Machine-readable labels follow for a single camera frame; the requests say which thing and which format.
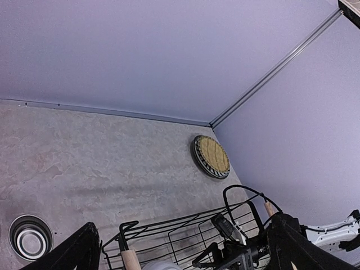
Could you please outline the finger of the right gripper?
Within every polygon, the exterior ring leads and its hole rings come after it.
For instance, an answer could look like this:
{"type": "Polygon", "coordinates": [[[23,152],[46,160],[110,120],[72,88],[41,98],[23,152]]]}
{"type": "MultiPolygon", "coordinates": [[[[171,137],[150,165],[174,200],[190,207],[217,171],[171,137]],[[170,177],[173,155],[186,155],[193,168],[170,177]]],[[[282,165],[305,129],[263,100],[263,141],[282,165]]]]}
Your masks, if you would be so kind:
{"type": "Polygon", "coordinates": [[[220,267],[223,254],[216,242],[211,243],[198,257],[192,261],[193,267],[220,267]]]}

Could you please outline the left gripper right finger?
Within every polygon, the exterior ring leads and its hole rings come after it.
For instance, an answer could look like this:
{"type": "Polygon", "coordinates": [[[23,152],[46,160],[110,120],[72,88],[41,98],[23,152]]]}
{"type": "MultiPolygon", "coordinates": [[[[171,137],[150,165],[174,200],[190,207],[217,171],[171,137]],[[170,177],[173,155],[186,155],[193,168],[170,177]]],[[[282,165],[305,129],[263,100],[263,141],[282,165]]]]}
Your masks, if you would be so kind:
{"type": "Polygon", "coordinates": [[[270,260],[267,269],[356,269],[308,241],[299,222],[289,215],[273,215],[267,240],[270,260]]]}

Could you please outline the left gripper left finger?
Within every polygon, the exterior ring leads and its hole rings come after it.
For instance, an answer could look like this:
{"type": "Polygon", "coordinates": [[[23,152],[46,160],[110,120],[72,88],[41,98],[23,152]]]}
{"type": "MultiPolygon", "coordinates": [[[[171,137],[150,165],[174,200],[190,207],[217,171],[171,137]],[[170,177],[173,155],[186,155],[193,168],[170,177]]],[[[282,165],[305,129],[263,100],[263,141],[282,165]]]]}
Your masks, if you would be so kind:
{"type": "Polygon", "coordinates": [[[101,242],[93,222],[87,222],[50,253],[24,266],[34,269],[99,269],[101,242]]]}

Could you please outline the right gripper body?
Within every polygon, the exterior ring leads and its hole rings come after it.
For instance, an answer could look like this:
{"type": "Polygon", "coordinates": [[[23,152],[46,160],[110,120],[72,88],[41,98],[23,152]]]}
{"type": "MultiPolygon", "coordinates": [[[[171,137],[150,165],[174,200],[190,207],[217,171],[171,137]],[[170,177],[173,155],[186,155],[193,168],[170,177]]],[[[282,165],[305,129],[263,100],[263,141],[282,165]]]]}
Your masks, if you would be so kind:
{"type": "Polygon", "coordinates": [[[243,245],[225,241],[222,253],[222,269],[256,269],[260,259],[269,254],[269,249],[262,245],[243,245]]]}

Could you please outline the plain white bowl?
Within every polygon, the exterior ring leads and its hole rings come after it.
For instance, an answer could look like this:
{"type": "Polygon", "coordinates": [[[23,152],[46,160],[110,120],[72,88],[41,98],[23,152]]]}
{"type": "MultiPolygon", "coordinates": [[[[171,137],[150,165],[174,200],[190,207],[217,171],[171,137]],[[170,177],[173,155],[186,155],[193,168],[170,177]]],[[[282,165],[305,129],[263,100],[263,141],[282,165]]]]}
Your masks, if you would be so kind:
{"type": "Polygon", "coordinates": [[[182,270],[182,268],[172,262],[155,260],[143,266],[142,270],[182,270]]]}

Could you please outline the white brown ceramic cup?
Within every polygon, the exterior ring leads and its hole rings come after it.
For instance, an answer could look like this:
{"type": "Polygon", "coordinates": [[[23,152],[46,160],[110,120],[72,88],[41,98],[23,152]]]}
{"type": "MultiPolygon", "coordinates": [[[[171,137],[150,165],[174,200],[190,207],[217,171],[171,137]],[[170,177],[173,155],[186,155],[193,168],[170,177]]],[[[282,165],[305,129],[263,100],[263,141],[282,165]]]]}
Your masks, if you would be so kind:
{"type": "Polygon", "coordinates": [[[48,254],[53,248],[53,233],[49,225],[31,214],[20,215],[12,221],[8,240],[13,251],[30,262],[48,254]]]}

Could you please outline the yellow woven bamboo tray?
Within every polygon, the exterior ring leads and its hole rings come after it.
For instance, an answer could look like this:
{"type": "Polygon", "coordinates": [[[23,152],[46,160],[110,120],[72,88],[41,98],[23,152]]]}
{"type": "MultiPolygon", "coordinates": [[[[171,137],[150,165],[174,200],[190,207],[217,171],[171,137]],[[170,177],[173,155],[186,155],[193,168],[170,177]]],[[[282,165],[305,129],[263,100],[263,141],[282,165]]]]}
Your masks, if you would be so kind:
{"type": "Polygon", "coordinates": [[[201,136],[199,138],[201,156],[212,169],[220,173],[230,170],[230,162],[223,147],[213,138],[201,136]]]}

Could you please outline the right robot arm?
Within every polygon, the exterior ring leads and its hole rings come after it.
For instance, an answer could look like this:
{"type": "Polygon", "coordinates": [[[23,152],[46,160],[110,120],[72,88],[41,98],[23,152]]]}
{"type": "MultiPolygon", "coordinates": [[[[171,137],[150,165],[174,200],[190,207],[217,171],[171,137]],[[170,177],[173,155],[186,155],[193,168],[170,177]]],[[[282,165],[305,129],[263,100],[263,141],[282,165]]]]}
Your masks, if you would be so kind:
{"type": "Polygon", "coordinates": [[[268,256],[266,269],[354,269],[335,257],[333,252],[359,247],[359,211],[328,226],[306,226],[298,218],[276,213],[270,224],[247,240],[231,236],[235,228],[221,214],[211,219],[225,239],[220,249],[210,244],[192,261],[193,267],[212,269],[255,269],[268,256]]]}

